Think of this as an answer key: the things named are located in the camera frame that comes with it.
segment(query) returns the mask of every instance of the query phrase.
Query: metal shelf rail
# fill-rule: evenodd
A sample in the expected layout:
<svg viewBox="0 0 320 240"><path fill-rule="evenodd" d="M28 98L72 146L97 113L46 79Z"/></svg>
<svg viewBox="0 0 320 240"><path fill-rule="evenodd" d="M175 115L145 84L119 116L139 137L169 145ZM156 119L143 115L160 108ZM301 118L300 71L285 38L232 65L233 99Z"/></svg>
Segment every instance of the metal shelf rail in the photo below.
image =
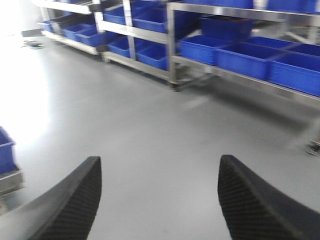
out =
<svg viewBox="0 0 320 240"><path fill-rule="evenodd" d="M320 97L292 90L267 81L255 79L249 76L231 72L217 66L197 62L185 57L176 55L175 50L175 11L194 12L209 15L223 15L229 17L240 17L256 20L265 20L280 23L306 24L320 27L320 15L304 14L292 12L280 12L257 9L242 9L234 7L199 5L181 2L170 2L167 4L168 36L169 36L169 58L170 58L170 79L169 84L176 90L183 83L180 82L176 74L176 64L188 66L203 71L204 73L219 76L227 81L245 85L254 89L262 90L266 93L275 94L317 109L320 109ZM320 154L320 141L314 140L307 146L308 152Z"/></svg>
<svg viewBox="0 0 320 240"><path fill-rule="evenodd" d="M135 49L135 42L134 42L134 38L138 38L138 39L143 39L143 40L164 44L164 45L167 45L167 47L169 47L168 34L151 31L151 30L145 30L138 27L133 27L130 0L123 0L123 8L124 8L125 25L102 20L99 23L99 27L100 29L105 31L114 32L114 33L127 36L131 58L127 58L113 52L105 51L101 53L104 61L106 63L110 61L115 61L117 63L126 65L128 67L137 69L139 71L145 72L147 74L150 74L168 81L170 76L169 71L162 70L136 60L136 49Z"/></svg>
<svg viewBox="0 0 320 240"><path fill-rule="evenodd" d="M79 4L64 3L52 0L33 0L32 2L41 8L56 9L85 15L92 14L92 9L96 7L92 1L81 2Z"/></svg>
<svg viewBox="0 0 320 240"><path fill-rule="evenodd" d="M55 34L55 33L49 32L49 31L42 31L42 34L50 39L53 39L53 40L59 42L59 43L71 46L75 49L79 49L79 50L86 52L88 54L99 55L99 52L97 51L96 47L83 44L81 42L66 38L64 36L61 36L59 34Z"/></svg>
<svg viewBox="0 0 320 240"><path fill-rule="evenodd" d="M119 4L119 1L120 0L107 0L101 3L100 0L92 0L92 1L82 1L78 4L64 3L64 2L58 2L58 1L52 1L52 0L33 0L32 2L41 8L41 13L44 21L50 20L48 9L73 12L73 13L78 13L83 15L94 14L97 31L99 33L104 33L105 31L100 28L100 24L99 24L103 21L102 8L112 7L116 4ZM103 52L105 50L105 47L101 47L101 46L92 47L92 46L83 44L81 42L68 39L56 33L42 31L42 34L47 36L50 39L53 39L57 42L71 46L73 48L79 49L91 55L99 55L100 52Z"/></svg>

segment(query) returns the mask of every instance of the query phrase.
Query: shelf leg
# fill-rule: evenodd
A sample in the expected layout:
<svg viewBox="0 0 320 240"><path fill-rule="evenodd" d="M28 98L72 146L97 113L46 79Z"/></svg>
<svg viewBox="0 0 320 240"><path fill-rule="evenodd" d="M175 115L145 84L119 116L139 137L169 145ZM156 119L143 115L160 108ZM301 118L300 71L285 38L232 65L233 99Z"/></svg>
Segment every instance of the shelf leg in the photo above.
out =
<svg viewBox="0 0 320 240"><path fill-rule="evenodd" d="M318 39L318 27L317 26L309 27L308 43L309 44L316 44L317 39Z"/></svg>
<svg viewBox="0 0 320 240"><path fill-rule="evenodd" d="M166 8L167 20L168 20L168 45L167 45L167 55L168 57L168 66L170 72L170 78L168 80L169 87L177 92L179 89L179 81L177 80L176 73L176 64L172 61L172 57L176 54L175 47L175 11L171 8L170 5L167 5Z"/></svg>

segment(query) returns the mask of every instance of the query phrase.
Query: floor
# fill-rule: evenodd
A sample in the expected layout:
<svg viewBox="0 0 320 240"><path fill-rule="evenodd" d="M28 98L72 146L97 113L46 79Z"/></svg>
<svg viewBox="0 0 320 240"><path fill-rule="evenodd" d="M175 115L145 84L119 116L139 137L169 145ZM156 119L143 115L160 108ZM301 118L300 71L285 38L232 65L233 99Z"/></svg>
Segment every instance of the floor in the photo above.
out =
<svg viewBox="0 0 320 240"><path fill-rule="evenodd" d="M1 125L25 188L9 209L101 156L103 189L89 240L229 240L217 195L231 154L320 212L320 159L304 144L320 112L222 79L173 92L154 77L41 38L1 44Z"/></svg>

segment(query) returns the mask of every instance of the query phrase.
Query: metal shelving rack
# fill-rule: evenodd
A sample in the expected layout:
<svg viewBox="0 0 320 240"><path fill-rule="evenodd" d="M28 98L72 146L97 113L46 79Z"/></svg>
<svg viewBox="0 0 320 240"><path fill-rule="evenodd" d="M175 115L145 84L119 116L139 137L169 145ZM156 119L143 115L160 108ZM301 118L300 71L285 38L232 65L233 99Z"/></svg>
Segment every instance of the metal shelving rack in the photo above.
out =
<svg viewBox="0 0 320 240"><path fill-rule="evenodd" d="M177 79L176 64L188 66L193 69L198 69L204 73L219 76L227 81L248 86L254 89L262 90L266 93L275 94L286 99L320 109L320 97L292 90L290 88L273 84L268 81L255 79L246 75L231 72L217 66L208 65L197 62L185 57L176 55L175 51L175 11L194 12L209 15L222 15L228 17L239 17L255 20L264 20L279 23L289 24L306 24L314 27L320 27L320 15L304 14L292 12L280 12L257 9L242 9L234 7L199 5L181 2L170 2L167 4L167 19L168 19L168 36L169 36L169 58L170 58L170 79L171 88L176 90L181 82ZM320 153L320 140L311 141L307 146L308 152L311 154Z"/></svg>
<svg viewBox="0 0 320 240"><path fill-rule="evenodd" d="M15 170L0 174L0 196L22 188L23 173L16 166Z"/></svg>
<svg viewBox="0 0 320 240"><path fill-rule="evenodd" d="M103 19L101 6L106 8L111 7L118 4L119 0L107 0L107 1L104 1L103 4L101 4L100 0L82 1L78 4L64 3L64 2L58 2L58 1L52 1L52 0L33 0L32 2L33 4L41 8L41 13L44 21L50 20L48 9L73 12L73 13L83 14L83 15L94 14L97 30L99 33L103 33L104 30L101 30L99 27L99 23ZM63 43L65 45L71 46L73 48L79 49L81 51L84 51L92 55L99 55L100 52L104 51L103 47L89 46L81 42L77 42L72 39L61 36L60 34L52 33L49 31L42 31L42 34L57 42Z"/></svg>
<svg viewBox="0 0 320 240"><path fill-rule="evenodd" d="M147 74L150 74L168 81L170 78L169 71L162 70L160 68L150 66L136 60L136 51L135 51L135 42L134 42L134 38L138 38L138 39L148 40L151 42L167 45L169 49L168 34L134 27L132 22L132 16L131 16L130 0L123 0L123 8L124 8L125 25L102 20L99 23L99 27L104 31L114 32L114 33L127 36L131 58L124 57L110 51L105 51L102 53L102 57L104 61L106 63L108 63L109 61L115 61L120 64L126 65L128 67L137 69L139 71L145 72Z"/></svg>

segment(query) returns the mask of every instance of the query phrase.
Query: blue storage crate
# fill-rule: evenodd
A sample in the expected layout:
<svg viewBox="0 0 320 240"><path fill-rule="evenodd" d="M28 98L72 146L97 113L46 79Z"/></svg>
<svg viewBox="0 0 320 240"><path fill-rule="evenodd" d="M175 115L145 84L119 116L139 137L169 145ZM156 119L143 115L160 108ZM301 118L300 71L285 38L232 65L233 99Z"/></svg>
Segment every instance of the blue storage crate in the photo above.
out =
<svg viewBox="0 0 320 240"><path fill-rule="evenodd" d="M91 47L97 47L106 44L105 34L98 33L96 28L89 28L77 33L80 42Z"/></svg>
<svg viewBox="0 0 320 240"><path fill-rule="evenodd" d="M215 5L221 7L232 7L240 9L253 9L253 0L207 0L208 5Z"/></svg>
<svg viewBox="0 0 320 240"><path fill-rule="evenodd" d="M178 36L185 27L191 25L199 14L178 11L174 16L175 34ZM160 33L168 32L167 11L165 8L155 8L133 19L133 26Z"/></svg>
<svg viewBox="0 0 320 240"><path fill-rule="evenodd" d="M81 33L81 31L85 31L89 28L92 28L92 25L80 23L80 24L63 28L62 32L66 38L80 42L81 40L79 38L79 34Z"/></svg>
<svg viewBox="0 0 320 240"><path fill-rule="evenodd" d="M271 64L270 82L320 97L320 57L290 53Z"/></svg>
<svg viewBox="0 0 320 240"><path fill-rule="evenodd" d="M307 54L320 57L320 46L319 45L312 45L312 44L298 44L296 46L292 46L288 49L291 52L296 52L300 54Z"/></svg>
<svg viewBox="0 0 320 240"><path fill-rule="evenodd" d="M146 1L146 0L137 0L131 3L131 16L137 17L148 10L159 6L160 2L158 1ZM107 22L115 24L126 24L125 11L124 7L120 6L113 10L109 10L103 13L103 19Z"/></svg>
<svg viewBox="0 0 320 240"><path fill-rule="evenodd" d="M192 36L180 41L181 56L201 63L215 65L218 61L217 48L230 41L209 36Z"/></svg>
<svg viewBox="0 0 320 240"><path fill-rule="evenodd" d="M208 0L183 0L186 4L200 4L200 5L209 5Z"/></svg>
<svg viewBox="0 0 320 240"><path fill-rule="evenodd" d="M308 5L305 12L309 14L320 14L320 1L308 0Z"/></svg>
<svg viewBox="0 0 320 240"><path fill-rule="evenodd" d="M275 48L243 42L218 48L217 51L220 68L261 80L268 77L270 58L283 53Z"/></svg>
<svg viewBox="0 0 320 240"><path fill-rule="evenodd" d="M113 41L115 41L119 37L118 33L112 32L112 31L106 31L105 32L105 43L109 44Z"/></svg>
<svg viewBox="0 0 320 240"><path fill-rule="evenodd" d="M268 0L266 9L270 11L304 13L308 0Z"/></svg>
<svg viewBox="0 0 320 240"><path fill-rule="evenodd" d="M200 20L203 35L232 41L250 37L254 27L251 19L239 17L210 15Z"/></svg>
<svg viewBox="0 0 320 240"><path fill-rule="evenodd" d="M50 21L43 21L39 23L43 30L48 31L50 33L54 33L54 28L51 25Z"/></svg>
<svg viewBox="0 0 320 240"><path fill-rule="evenodd" d="M244 43L250 43L255 45L261 45L265 47L270 47L274 49L287 49L296 46L299 43L293 41L284 41L279 39L267 38L263 36L254 36L245 41Z"/></svg>
<svg viewBox="0 0 320 240"><path fill-rule="evenodd" d="M59 0L60 3L66 3L66 4L76 4L83 1L84 0Z"/></svg>
<svg viewBox="0 0 320 240"><path fill-rule="evenodd" d="M145 40L138 38L134 39L134 46L136 52L145 48L147 44L148 43ZM111 52L130 58L129 41L127 36L119 38L118 40L107 44L107 46Z"/></svg>
<svg viewBox="0 0 320 240"><path fill-rule="evenodd" d="M12 150L14 144L3 127L0 126L0 174L11 172L16 168Z"/></svg>
<svg viewBox="0 0 320 240"><path fill-rule="evenodd" d="M153 67L168 70L168 56L166 46L154 43L136 53L137 60Z"/></svg>

